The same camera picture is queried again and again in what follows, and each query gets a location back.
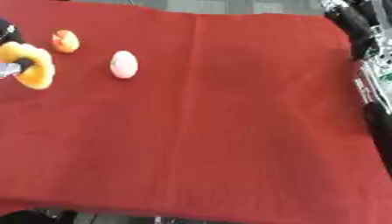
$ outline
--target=yellow plush toy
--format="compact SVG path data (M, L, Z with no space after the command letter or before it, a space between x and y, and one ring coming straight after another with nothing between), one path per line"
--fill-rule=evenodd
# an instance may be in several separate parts
M18 66L17 73L3 71L3 77L13 74L28 88L48 88L55 74L49 52L25 44L16 27L2 19L0 19L0 63L3 63L4 70L12 67L8 65Z

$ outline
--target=cable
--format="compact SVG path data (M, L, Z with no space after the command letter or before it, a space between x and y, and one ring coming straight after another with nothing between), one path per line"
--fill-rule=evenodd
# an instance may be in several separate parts
M96 220L97 217L98 217L98 214L95 213L95 214L93 215L93 218L91 218L91 221L89 222L89 224L94 224L94 222L95 222L95 220Z

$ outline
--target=floor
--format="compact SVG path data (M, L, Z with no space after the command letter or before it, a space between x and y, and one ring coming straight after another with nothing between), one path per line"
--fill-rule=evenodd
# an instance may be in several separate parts
M100 2L110 4L137 4L166 11L184 11L207 14L254 14L290 13L321 15L317 0L74 0L75 2ZM375 8L381 10L381 0L374 0ZM386 25L382 14L381 22ZM81 213L77 224L130 224L127 216L114 214L94 215Z
M102 2L138 4L167 11L185 11L207 14L254 14L264 12L320 14L317 0L74 0L75 2Z

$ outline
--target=white ball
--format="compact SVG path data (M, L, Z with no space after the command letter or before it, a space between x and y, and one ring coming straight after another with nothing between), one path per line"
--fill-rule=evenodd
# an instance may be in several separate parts
M128 79L137 73L137 58L130 52L120 51L113 55L110 61L110 70L120 79Z

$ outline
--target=red tablecloth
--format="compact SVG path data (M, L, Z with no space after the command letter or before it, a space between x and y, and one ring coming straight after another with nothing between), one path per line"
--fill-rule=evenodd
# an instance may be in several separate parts
M263 224L387 224L392 185L344 34L322 17L2 0L54 84L0 82L0 200ZM117 80L118 50L139 59Z

